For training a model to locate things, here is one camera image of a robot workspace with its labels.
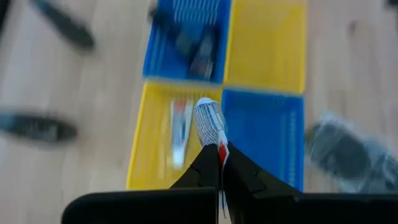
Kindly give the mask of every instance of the black object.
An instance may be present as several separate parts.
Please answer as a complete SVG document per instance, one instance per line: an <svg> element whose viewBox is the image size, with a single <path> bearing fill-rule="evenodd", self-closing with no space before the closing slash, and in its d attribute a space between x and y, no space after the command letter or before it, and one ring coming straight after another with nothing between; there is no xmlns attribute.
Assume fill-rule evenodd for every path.
<svg viewBox="0 0 398 224"><path fill-rule="evenodd" d="M174 22L165 11L153 9L150 11L154 24L167 35L176 51L189 63L190 75L210 79L215 65L215 57L219 32L216 27L206 26L201 39L195 40L182 29L181 24Z"/></svg>
<svg viewBox="0 0 398 224"><path fill-rule="evenodd" d="M388 5L392 7L397 7L398 6L398 0L388 0Z"/></svg>
<svg viewBox="0 0 398 224"><path fill-rule="evenodd" d="M74 139L76 128L64 121L39 115L0 113L0 130L18 137L57 143Z"/></svg>
<svg viewBox="0 0 398 224"><path fill-rule="evenodd" d="M0 1L0 30L4 25L4 21L6 20L7 11L10 6L10 0L1 0Z"/></svg>
<svg viewBox="0 0 398 224"><path fill-rule="evenodd" d="M338 124L322 123L306 133L305 145L310 160L350 191L398 193L398 162L378 142L360 140Z"/></svg>
<svg viewBox="0 0 398 224"><path fill-rule="evenodd" d="M165 11L153 9L149 12L154 24L167 35L168 40L173 43L176 51L188 62L190 62L197 51L198 43L189 33L176 24L173 18Z"/></svg>
<svg viewBox="0 0 398 224"><path fill-rule="evenodd" d="M216 57L218 35L218 30L214 27L205 28L196 54L190 63L189 74L204 77L207 80L211 78Z"/></svg>
<svg viewBox="0 0 398 224"><path fill-rule="evenodd" d="M398 195L304 194L261 169L228 144L220 178L218 148L205 146L170 190L82 196L64 211L63 224L217 223L221 181L231 221L298 223L394 218Z"/></svg>
<svg viewBox="0 0 398 224"><path fill-rule="evenodd" d="M83 50L94 49L94 37L84 23L73 18L49 0L31 0L31 3L73 45Z"/></svg>

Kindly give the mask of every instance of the black tool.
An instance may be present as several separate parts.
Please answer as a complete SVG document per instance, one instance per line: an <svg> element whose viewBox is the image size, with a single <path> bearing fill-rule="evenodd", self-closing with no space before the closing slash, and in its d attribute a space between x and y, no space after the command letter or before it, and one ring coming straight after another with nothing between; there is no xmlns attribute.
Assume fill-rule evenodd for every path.
<svg viewBox="0 0 398 224"><path fill-rule="evenodd" d="M0 1L0 32L2 31L2 27L4 25L4 21L6 19L9 8L10 8L10 0Z"/></svg>
<svg viewBox="0 0 398 224"><path fill-rule="evenodd" d="M387 3L388 3L388 5L390 5L392 7L398 6L398 0L388 0Z"/></svg>
<svg viewBox="0 0 398 224"><path fill-rule="evenodd" d="M398 192L398 161L382 145L360 140L333 123L316 124L306 134L310 160L359 193Z"/></svg>
<svg viewBox="0 0 398 224"><path fill-rule="evenodd" d="M49 0L30 1L69 42L83 50L94 49L94 37L82 21L75 19Z"/></svg>
<svg viewBox="0 0 398 224"><path fill-rule="evenodd" d="M153 9L149 13L154 24L159 26L173 43L176 51L189 63L189 75L211 78L215 66L218 43L218 29L206 26L200 40L195 40L181 24L174 22L172 16L160 9Z"/></svg>
<svg viewBox="0 0 398 224"><path fill-rule="evenodd" d="M74 125L60 119L10 111L0 113L0 130L49 143L70 141L77 136Z"/></svg>

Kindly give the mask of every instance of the yellow plastic bin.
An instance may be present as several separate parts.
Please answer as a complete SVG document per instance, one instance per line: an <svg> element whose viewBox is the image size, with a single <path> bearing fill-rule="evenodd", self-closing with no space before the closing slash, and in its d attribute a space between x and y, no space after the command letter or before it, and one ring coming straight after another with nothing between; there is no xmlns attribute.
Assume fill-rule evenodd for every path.
<svg viewBox="0 0 398 224"><path fill-rule="evenodd" d="M306 0L234 0L224 84L301 94Z"/></svg>
<svg viewBox="0 0 398 224"><path fill-rule="evenodd" d="M188 83L149 82L144 85L132 146L127 189L166 189L181 177L201 150L192 118L183 169L175 170L170 153L170 104L175 99L221 100L220 88Z"/></svg>

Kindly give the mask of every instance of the toothpaste tube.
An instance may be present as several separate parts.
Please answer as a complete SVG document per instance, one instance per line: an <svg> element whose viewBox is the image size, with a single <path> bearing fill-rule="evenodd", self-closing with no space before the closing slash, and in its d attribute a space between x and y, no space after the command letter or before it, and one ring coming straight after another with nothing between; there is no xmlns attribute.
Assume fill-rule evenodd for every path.
<svg viewBox="0 0 398 224"><path fill-rule="evenodd" d="M181 169L184 165L185 147L189 138L192 111L192 100L173 100L171 103L171 150L174 169Z"/></svg>
<svg viewBox="0 0 398 224"><path fill-rule="evenodd" d="M201 146L216 144L220 164L224 169L229 150L225 121L220 105L212 99L201 98L195 106L194 118Z"/></svg>

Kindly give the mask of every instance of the blue tray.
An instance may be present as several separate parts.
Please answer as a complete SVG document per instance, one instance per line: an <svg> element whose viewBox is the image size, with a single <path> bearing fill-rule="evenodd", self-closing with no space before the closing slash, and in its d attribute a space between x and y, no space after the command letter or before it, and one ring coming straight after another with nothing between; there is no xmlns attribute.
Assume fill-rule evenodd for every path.
<svg viewBox="0 0 398 224"><path fill-rule="evenodd" d="M303 190L303 99L225 90L228 140L280 180Z"/></svg>
<svg viewBox="0 0 398 224"><path fill-rule="evenodd" d="M205 25L214 24L220 29L215 70L210 81L222 83L231 0L159 0L158 8L173 15L175 22L182 24L195 39L200 39ZM188 62L179 56L157 26L152 26L150 33L144 77L200 80L188 75Z"/></svg>

